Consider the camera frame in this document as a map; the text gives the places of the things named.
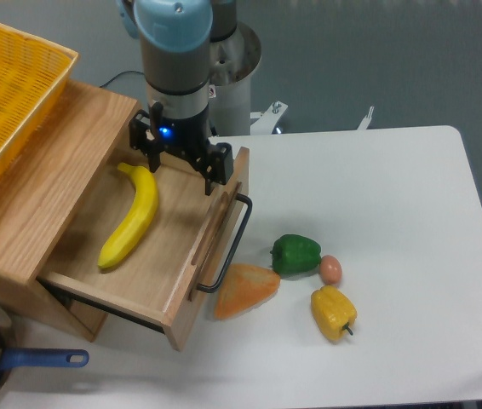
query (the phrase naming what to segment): yellow bell pepper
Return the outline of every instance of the yellow bell pepper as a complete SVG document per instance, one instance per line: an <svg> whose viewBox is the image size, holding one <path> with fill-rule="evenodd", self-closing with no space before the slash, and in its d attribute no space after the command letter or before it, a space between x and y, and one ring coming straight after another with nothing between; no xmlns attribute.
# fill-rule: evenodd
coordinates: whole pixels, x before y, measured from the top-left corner
<svg viewBox="0 0 482 409"><path fill-rule="evenodd" d="M357 318L353 303L333 285L325 285L311 295L311 312L318 328L331 341L337 341Z"/></svg>

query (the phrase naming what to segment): yellow banana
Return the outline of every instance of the yellow banana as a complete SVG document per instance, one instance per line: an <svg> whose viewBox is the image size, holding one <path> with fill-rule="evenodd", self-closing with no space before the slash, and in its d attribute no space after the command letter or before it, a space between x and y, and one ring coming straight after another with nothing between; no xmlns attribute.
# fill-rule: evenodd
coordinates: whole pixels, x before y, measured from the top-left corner
<svg viewBox="0 0 482 409"><path fill-rule="evenodd" d="M121 163L118 170L135 185L135 198L128 214L101 249L97 266L113 267L137 245L158 210L158 186L154 175L144 166Z"/></svg>

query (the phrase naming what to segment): egg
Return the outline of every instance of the egg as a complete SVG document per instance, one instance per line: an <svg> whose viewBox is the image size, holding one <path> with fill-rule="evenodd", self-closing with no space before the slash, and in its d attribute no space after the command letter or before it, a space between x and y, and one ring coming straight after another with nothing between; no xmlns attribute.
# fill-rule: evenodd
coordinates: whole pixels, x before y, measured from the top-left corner
<svg viewBox="0 0 482 409"><path fill-rule="evenodd" d="M320 260L320 278L326 285L338 284L341 281L343 272L341 264L334 256L324 256Z"/></svg>

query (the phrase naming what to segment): yellow basket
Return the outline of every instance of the yellow basket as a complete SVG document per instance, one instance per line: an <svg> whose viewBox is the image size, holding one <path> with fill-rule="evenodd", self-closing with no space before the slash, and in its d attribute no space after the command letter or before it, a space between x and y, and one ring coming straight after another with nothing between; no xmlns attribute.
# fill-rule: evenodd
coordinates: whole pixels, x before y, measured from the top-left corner
<svg viewBox="0 0 482 409"><path fill-rule="evenodd" d="M0 24L0 177L57 102L78 53Z"/></svg>

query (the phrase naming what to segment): wooden cabinet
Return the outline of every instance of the wooden cabinet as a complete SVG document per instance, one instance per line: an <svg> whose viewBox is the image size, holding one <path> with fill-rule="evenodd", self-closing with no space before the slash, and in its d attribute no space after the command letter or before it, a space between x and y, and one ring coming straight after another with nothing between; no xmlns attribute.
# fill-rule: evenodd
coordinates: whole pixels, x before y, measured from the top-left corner
<svg viewBox="0 0 482 409"><path fill-rule="evenodd" d="M182 349L247 193L241 149L226 186L204 195L203 178L162 155L160 206L135 251L97 268L100 248L127 213L134 188L116 170L144 164L129 149L138 101L69 82L54 111L0 181L0 305L89 340L108 312L161 331Z"/></svg>

